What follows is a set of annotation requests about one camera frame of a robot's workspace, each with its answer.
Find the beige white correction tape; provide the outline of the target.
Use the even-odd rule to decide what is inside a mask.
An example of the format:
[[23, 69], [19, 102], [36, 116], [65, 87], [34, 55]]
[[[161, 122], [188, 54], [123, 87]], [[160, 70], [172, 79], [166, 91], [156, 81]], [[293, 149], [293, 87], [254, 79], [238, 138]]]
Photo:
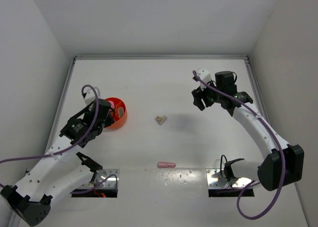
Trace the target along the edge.
[[125, 109], [123, 107], [118, 108], [118, 117], [121, 119], [125, 114]]

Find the pink capped clear bottle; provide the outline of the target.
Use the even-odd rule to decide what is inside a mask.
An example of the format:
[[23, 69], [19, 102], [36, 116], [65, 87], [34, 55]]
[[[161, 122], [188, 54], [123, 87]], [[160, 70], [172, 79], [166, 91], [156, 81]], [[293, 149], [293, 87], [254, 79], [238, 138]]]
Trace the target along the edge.
[[114, 104], [114, 102], [113, 101], [111, 101], [111, 100], [109, 100], [109, 103], [111, 104], [111, 108], [115, 108], [115, 104]]

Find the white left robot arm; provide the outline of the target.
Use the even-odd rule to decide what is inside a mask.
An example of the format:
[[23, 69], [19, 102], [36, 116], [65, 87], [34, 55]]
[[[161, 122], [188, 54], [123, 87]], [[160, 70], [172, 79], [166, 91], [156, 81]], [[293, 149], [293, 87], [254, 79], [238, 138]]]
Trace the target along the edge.
[[101, 182], [102, 165], [81, 151], [114, 123], [110, 102], [99, 99], [71, 117], [39, 162], [17, 183], [6, 185], [1, 196], [29, 226], [40, 224], [62, 198], [81, 185]]

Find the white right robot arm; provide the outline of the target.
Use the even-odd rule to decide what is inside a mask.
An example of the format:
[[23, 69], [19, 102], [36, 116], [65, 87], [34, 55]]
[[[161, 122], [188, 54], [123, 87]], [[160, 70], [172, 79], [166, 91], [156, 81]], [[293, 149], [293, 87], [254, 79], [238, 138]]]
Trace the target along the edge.
[[193, 79], [200, 86], [192, 91], [193, 104], [201, 111], [217, 103], [238, 121], [259, 148], [261, 163], [237, 158], [224, 164], [223, 175], [227, 181], [246, 177], [268, 191], [298, 182], [302, 179], [304, 150], [283, 139], [262, 117], [253, 99], [237, 90], [237, 74], [222, 71], [215, 79], [205, 69], [193, 71]]

